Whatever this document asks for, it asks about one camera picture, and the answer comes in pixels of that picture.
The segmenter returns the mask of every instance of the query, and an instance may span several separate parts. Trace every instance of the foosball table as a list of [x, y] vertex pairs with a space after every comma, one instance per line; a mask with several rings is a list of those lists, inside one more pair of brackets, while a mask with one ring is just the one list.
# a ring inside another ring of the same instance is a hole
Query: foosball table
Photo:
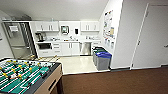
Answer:
[[61, 63], [40, 59], [0, 60], [0, 94], [50, 94], [55, 86], [57, 93], [63, 94], [61, 77]]

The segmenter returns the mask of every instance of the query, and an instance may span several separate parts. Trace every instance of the countertop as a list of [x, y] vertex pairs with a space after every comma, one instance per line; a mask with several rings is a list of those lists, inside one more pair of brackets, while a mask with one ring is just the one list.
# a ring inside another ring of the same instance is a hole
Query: countertop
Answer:
[[66, 42], [75, 42], [75, 43], [83, 43], [83, 42], [96, 42], [96, 41], [100, 41], [100, 40], [91, 40], [91, 39], [84, 39], [84, 40], [78, 40], [78, 41], [64, 41], [64, 40], [56, 40], [56, 41], [52, 41], [52, 40], [46, 40], [43, 42], [36, 42], [38, 43], [54, 43], [54, 42], [60, 42], [60, 43], [66, 43]]

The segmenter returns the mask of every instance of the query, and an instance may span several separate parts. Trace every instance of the dishwasher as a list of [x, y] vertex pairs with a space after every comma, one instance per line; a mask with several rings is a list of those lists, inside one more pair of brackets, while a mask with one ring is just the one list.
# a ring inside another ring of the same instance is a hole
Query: dishwasher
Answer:
[[80, 55], [91, 55], [91, 42], [80, 42]]

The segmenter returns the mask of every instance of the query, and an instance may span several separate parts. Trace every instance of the microwave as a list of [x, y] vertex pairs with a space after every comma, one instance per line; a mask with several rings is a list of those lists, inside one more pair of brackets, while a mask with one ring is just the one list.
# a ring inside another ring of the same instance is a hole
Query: microwave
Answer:
[[37, 45], [38, 45], [40, 50], [52, 49], [51, 43], [38, 43]]

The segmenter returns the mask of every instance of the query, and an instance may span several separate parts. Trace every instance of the doorway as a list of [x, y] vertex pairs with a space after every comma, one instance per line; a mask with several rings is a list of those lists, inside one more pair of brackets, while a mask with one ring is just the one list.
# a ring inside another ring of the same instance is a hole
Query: doorway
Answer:
[[131, 68], [156, 68], [168, 64], [168, 60], [165, 59], [167, 52], [168, 4], [148, 4]]

